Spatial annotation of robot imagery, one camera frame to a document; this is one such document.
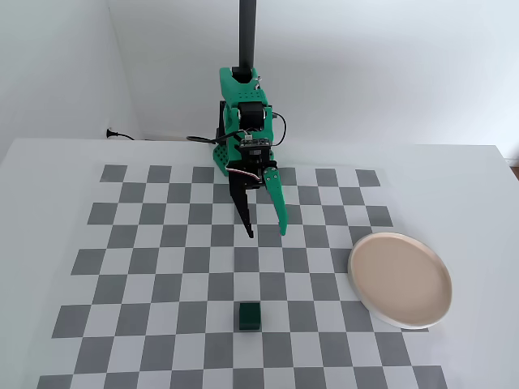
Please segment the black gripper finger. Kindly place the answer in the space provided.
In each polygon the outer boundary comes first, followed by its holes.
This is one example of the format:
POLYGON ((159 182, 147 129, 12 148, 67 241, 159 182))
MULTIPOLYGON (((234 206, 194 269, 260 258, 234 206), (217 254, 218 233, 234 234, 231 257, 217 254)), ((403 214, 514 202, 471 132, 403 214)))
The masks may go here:
POLYGON ((229 192, 249 238, 254 237, 248 207, 247 189, 252 178, 241 173, 229 173, 229 192))

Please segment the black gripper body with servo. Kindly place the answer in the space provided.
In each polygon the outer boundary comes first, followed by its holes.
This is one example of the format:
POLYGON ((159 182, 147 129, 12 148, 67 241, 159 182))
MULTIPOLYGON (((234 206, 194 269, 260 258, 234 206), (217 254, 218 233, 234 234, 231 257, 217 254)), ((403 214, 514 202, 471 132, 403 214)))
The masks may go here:
POLYGON ((278 170, 271 148, 235 148, 240 158, 229 162, 229 185, 244 190, 265 186, 264 174, 278 170))

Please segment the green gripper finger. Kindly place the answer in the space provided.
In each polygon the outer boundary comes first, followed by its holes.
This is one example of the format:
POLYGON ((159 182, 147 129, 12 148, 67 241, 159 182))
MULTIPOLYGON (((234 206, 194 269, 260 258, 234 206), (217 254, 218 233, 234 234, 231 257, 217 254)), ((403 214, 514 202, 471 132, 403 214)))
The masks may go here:
POLYGON ((288 226, 288 212, 282 190, 281 175, 275 167, 267 167, 263 172, 266 190, 276 210, 281 236, 285 236, 288 226))

